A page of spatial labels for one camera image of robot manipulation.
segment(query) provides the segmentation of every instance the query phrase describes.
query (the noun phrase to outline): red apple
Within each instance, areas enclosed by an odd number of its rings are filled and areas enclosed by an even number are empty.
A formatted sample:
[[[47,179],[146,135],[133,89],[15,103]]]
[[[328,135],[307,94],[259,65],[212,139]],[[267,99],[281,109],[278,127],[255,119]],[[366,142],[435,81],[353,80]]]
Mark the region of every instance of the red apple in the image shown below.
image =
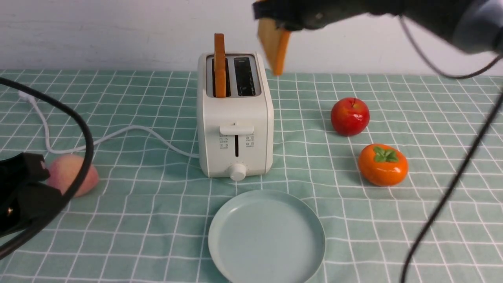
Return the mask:
[[[335,103],[330,119],[338,134],[352,136],[361,133],[367,127],[370,112],[365,102],[355,97],[346,97]]]

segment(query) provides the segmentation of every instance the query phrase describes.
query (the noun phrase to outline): black cable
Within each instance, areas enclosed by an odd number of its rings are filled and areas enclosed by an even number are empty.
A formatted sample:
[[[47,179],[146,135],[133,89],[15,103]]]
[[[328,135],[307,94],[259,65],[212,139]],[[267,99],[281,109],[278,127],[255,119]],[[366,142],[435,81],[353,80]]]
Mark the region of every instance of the black cable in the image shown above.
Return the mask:
[[[0,247],[0,260],[2,260],[9,254],[14,252],[16,249],[24,245],[26,242],[28,242],[30,239],[32,239],[40,231],[42,231],[48,224],[51,223],[51,221],[54,220],[54,218],[56,218],[56,216],[58,216],[58,214],[70,202],[70,200],[73,198],[75,193],[78,191],[78,189],[84,182],[84,179],[88,174],[89,168],[91,167],[91,162],[93,160],[93,154],[94,154],[94,144],[93,144],[93,135],[91,134],[91,131],[89,130],[89,127],[87,126],[86,122],[82,119],[80,115],[78,115],[74,110],[72,110],[68,106],[37,90],[34,90],[30,87],[24,86],[20,83],[5,78],[0,78],[0,85],[11,87],[18,91],[22,91],[28,95],[31,95],[44,102],[47,102],[50,105],[68,114],[68,116],[70,116],[77,122],[78,126],[82,130],[84,140],[86,142],[86,151],[84,154],[84,160],[82,162],[82,166],[79,172],[77,173],[77,176],[75,177],[74,181],[68,188],[68,190],[61,197],[61,201],[59,202],[59,204],[56,207],[53,207],[52,210],[50,210],[46,215],[35,221],[30,227],[24,229],[17,236],[10,239],[8,242],[4,243]]]
[[[458,75],[449,75],[443,71],[441,71],[438,67],[436,67],[425,55],[425,53],[421,50],[421,48],[419,47],[419,45],[417,44],[417,42],[414,40],[414,37],[412,36],[408,26],[405,24],[405,19],[402,15],[400,15],[398,17],[398,20],[400,21],[400,25],[402,26],[402,29],[403,31],[405,32],[405,35],[407,36],[407,39],[410,41],[410,43],[412,44],[413,48],[415,49],[415,51],[417,52],[417,54],[421,57],[421,59],[423,59],[423,61],[425,62],[426,65],[428,65],[428,67],[430,67],[433,71],[435,71],[438,75],[442,76],[442,77],[445,77],[445,78],[448,78],[448,79],[453,79],[453,80],[465,80],[465,79],[470,79],[470,78],[473,78],[473,77],[476,77],[480,74],[483,74],[485,73],[487,70],[489,70],[490,68],[494,67],[494,65],[496,65],[496,63],[498,63],[501,59],[502,59],[502,56],[498,55],[496,56],[487,66],[485,66],[484,68],[476,71],[476,72],[473,72],[471,74],[467,74],[467,75],[461,75],[461,76],[458,76]]]
[[[444,72],[440,71],[437,67],[435,67],[426,58],[426,56],[424,55],[424,53],[421,51],[421,49],[418,47],[418,45],[414,41],[412,35],[410,34],[409,29],[405,25],[405,21],[403,19],[403,16],[399,16],[399,20],[400,20],[400,23],[401,23],[404,31],[405,31],[405,34],[407,35],[409,41],[411,42],[411,44],[413,45],[414,49],[417,51],[417,53],[419,54],[419,56],[425,61],[425,63],[428,66],[430,66],[440,76],[443,76],[443,77],[446,77],[446,78],[449,78],[449,79],[456,79],[456,80],[469,79],[469,78],[478,76],[478,75],[486,72],[487,70],[489,70],[490,68],[492,68],[501,59],[501,56],[497,56],[486,67],[484,67],[484,68],[482,68],[482,69],[480,69],[480,70],[478,70],[478,71],[476,71],[474,73],[468,74],[468,75],[464,75],[464,76],[447,75]],[[503,104],[503,90],[500,90],[499,97],[498,97],[497,101],[495,102],[493,108],[491,109],[491,111],[489,112],[488,116],[486,117],[486,121],[485,121],[484,125],[482,126],[482,128],[479,130],[477,136],[475,137],[475,140],[473,141],[473,143],[472,143],[472,145],[470,147],[470,150],[468,151],[465,159],[461,163],[461,166],[458,168],[458,171],[456,172],[456,174],[452,178],[451,183],[449,185],[449,188],[445,191],[444,196],[442,197],[442,199],[438,203],[438,205],[435,208],[435,210],[433,211],[433,213],[428,218],[428,221],[424,224],[424,226],[421,229],[419,235],[417,236],[417,238],[414,241],[412,247],[410,248],[409,253],[407,255],[407,258],[406,258],[406,260],[405,260],[405,262],[403,264],[403,268],[402,268],[402,272],[401,272],[401,276],[400,276],[400,283],[405,283],[405,279],[406,279],[406,276],[407,276],[407,270],[408,270],[408,268],[410,266],[410,262],[412,261],[412,257],[414,255],[415,251],[417,250],[417,248],[419,247],[421,241],[425,237],[426,233],[430,230],[430,227],[435,222],[435,220],[437,219],[438,215],[440,214],[440,212],[444,208],[444,206],[447,203],[448,199],[451,197],[452,193],[454,192],[454,189],[458,185],[459,180],[461,179],[461,177],[463,176],[466,168],[470,164],[470,161],[471,161],[472,157],[475,155],[475,153],[477,151],[477,148],[480,146],[480,143],[482,142],[482,139],[484,138],[485,134],[489,130],[489,127],[492,124],[492,122],[494,121],[494,119],[496,118],[496,115],[499,113],[499,110],[500,110],[502,104]]]

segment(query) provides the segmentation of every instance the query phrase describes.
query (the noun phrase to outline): green checkered tablecloth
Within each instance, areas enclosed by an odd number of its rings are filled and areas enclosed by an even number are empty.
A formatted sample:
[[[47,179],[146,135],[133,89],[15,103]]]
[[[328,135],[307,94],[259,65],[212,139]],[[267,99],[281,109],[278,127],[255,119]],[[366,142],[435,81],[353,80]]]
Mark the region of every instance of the green checkered tablecloth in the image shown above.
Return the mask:
[[[198,153],[197,74],[0,70],[80,113],[96,139],[143,125],[175,147]],[[130,131],[96,146],[101,176],[43,232],[0,261],[8,282],[226,282],[207,246],[217,210],[237,194],[279,190],[308,204],[327,236],[314,283],[398,282],[411,242],[436,205],[496,99],[500,77],[285,74],[269,76],[275,105],[269,174],[234,183],[208,179],[199,162]],[[352,138],[331,128],[335,101],[356,96],[371,111]],[[83,145],[73,120],[48,104],[54,149]],[[468,173],[421,245],[410,283],[499,283],[503,278],[503,120],[492,126]],[[362,179],[356,158],[370,143],[397,147],[408,178],[392,188]],[[0,157],[47,154],[32,107],[0,86]]]

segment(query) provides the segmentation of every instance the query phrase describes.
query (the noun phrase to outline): light blue plate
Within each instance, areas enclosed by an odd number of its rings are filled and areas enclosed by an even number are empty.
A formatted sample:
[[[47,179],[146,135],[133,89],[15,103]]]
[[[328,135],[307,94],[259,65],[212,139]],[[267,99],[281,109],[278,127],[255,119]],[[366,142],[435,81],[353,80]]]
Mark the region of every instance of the light blue plate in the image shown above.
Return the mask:
[[[216,267],[232,283],[304,283],[323,263],[325,233],[298,198],[254,190],[220,208],[208,246]]]

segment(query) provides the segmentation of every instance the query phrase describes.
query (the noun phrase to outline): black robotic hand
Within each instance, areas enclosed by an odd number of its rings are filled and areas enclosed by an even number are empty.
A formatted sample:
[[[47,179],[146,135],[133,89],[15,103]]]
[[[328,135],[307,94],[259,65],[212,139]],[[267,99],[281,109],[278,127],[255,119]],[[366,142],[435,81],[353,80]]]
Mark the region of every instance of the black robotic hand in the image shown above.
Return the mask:
[[[503,55],[503,0],[263,0],[255,19],[290,31],[317,30],[362,14],[407,17],[469,54]]]

